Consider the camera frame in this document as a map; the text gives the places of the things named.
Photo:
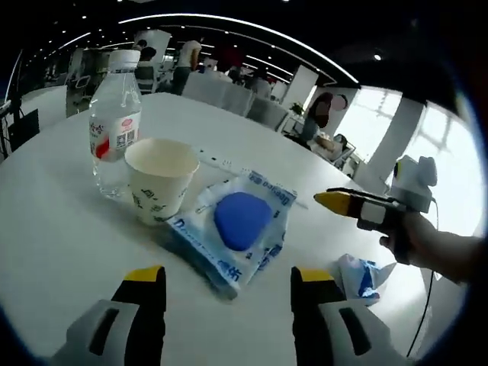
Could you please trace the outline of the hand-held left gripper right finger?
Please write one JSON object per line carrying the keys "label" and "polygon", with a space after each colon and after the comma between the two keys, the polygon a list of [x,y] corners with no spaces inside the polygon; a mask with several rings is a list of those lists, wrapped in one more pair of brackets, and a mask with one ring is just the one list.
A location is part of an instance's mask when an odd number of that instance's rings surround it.
{"label": "hand-held left gripper right finger", "polygon": [[292,333],[298,365],[411,365],[390,329],[364,304],[347,300],[332,275],[291,269]]}

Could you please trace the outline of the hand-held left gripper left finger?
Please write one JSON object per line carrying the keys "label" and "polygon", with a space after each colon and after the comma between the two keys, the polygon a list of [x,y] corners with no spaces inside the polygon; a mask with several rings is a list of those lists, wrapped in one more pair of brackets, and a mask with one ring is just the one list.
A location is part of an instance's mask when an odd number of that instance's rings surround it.
{"label": "hand-held left gripper left finger", "polygon": [[160,365],[165,312],[165,268],[131,271],[110,300],[99,300],[67,329],[53,364]]}

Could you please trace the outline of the person's right hand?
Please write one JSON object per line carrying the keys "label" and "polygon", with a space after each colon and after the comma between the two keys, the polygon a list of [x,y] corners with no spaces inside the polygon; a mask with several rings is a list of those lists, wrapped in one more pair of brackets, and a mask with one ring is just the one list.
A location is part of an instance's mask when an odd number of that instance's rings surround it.
{"label": "person's right hand", "polygon": [[404,261],[407,265],[418,268],[435,269],[435,235],[437,229],[420,213],[405,213],[402,219],[403,231],[384,231],[380,238],[380,245],[389,249],[393,254],[400,238],[406,237],[409,248],[406,250]]}

